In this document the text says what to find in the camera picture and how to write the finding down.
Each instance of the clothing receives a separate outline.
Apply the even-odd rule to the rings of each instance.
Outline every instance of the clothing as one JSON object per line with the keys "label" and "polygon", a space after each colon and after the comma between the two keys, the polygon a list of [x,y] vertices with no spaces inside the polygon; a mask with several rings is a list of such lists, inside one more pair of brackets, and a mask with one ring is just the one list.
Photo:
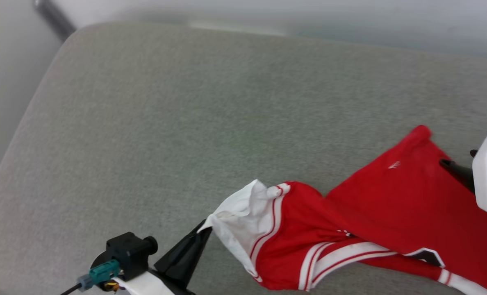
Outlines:
{"label": "clothing", "polygon": [[485,295],[487,213],[439,166],[446,155],[429,136],[417,127],[327,198],[303,183],[267,188],[255,180],[229,196],[200,230],[212,227],[271,290],[309,290],[360,261]]}

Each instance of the black cable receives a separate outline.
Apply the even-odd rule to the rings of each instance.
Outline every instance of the black cable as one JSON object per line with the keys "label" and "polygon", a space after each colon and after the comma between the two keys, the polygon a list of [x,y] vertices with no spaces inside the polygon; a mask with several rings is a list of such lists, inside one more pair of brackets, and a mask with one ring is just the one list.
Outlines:
{"label": "black cable", "polygon": [[81,283],[78,283],[74,287],[72,287],[72,288],[68,289],[67,291],[63,292],[61,295],[69,295],[72,292],[74,292],[75,290],[78,290],[79,288],[81,288]]}

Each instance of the gray table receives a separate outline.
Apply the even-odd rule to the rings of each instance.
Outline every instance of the gray table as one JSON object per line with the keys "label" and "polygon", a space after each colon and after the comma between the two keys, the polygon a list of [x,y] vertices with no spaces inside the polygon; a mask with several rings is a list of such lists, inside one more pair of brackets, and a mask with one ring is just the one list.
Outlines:
{"label": "gray table", "polygon": [[[487,60],[156,24],[79,30],[0,166],[0,290],[61,293],[126,231],[157,237],[153,263],[249,181],[326,193],[419,124],[469,164],[487,135]],[[269,293],[214,236],[190,288]],[[356,263],[313,293],[458,292]]]}

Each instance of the red stripe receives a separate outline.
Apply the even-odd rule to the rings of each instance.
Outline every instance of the red stripe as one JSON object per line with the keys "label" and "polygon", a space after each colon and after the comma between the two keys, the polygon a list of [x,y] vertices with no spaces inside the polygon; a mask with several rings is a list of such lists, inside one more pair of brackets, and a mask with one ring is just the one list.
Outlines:
{"label": "red stripe", "polygon": [[267,237],[268,235],[270,235],[273,230],[275,230],[275,223],[276,223],[276,218],[275,218],[275,202],[276,202],[276,199],[273,200],[273,205],[272,205],[272,209],[273,209],[273,227],[271,228],[270,232],[268,232],[267,234],[263,235],[262,237],[260,237],[259,239],[256,240],[255,244],[253,245],[253,249],[251,250],[251,257],[253,257],[253,253],[255,252],[255,249],[256,249],[256,246],[258,245],[258,242],[261,241],[263,238]]}
{"label": "red stripe", "polygon": [[446,280],[446,286],[448,286],[450,280],[451,280],[451,272],[449,273],[448,279]]}
{"label": "red stripe", "polygon": [[342,260],[340,260],[339,262],[331,265],[330,267],[324,269],[323,271],[321,271],[313,280],[313,282],[315,282],[318,278],[320,278],[320,276],[322,276],[322,273],[328,271],[329,269],[335,267],[336,265],[339,265],[347,260],[350,260],[350,259],[353,259],[353,258],[356,258],[358,256],[364,256],[364,255],[369,255],[369,254],[376,254],[376,253],[388,253],[388,252],[392,252],[391,250],[387,250],[387,251],[372,251],[372,252],[365,252],[365,253],[360,253],[360,254],[356,254],[354,256],[350,256],[350,257],[347,257],[347,258],[344,258]]}
{"label": "red stripe", "polygon": [[283,188],[281,188],[279,185],[276,186],[280,190],[280,196],[283,196]]}
{"label": "red stripe", "polygon": [[313,253],[313,256],[311,257],[311,263],[309,264],[309,269],[307,270],[307,277],[305,278],[305,286],[304,286],[304,290],[307,290],[307,286],[309,284],[309,273],[311,273],[311,267],[313,266],[313,259],[314,259],[314,256],[318,253],[318,250],[322,249],[322,247],[326,246],[327,243],[325,243],[324,245],[318,247],[318,249]]}

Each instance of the teal connector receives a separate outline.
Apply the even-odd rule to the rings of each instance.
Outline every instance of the teal connector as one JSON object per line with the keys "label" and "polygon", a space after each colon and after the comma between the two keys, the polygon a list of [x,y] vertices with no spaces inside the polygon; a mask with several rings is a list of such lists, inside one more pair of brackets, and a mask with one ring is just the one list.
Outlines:
{"label": "teal connector", "polygon": [[99,284],[117,277],[120,273],[120,263],[118,260],[110,260],[102,265],[90,269],[89,276],[93,284]]}

